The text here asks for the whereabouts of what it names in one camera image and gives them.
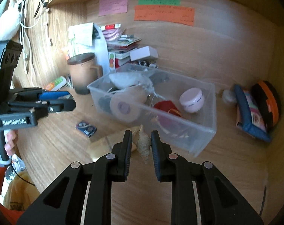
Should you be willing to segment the person's left hand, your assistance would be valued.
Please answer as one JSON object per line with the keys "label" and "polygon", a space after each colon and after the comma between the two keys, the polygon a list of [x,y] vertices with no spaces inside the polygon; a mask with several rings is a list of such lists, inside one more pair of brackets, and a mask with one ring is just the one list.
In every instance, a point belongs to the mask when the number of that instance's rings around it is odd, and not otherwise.
{"label": "person's left hand", "polygon": [[6,144],[4,146],[4,149],[6,150],[6,153],[8,156],[12,156],[16,153],[16,143],[18,141],[18,132],[10,130],[6,134]]}

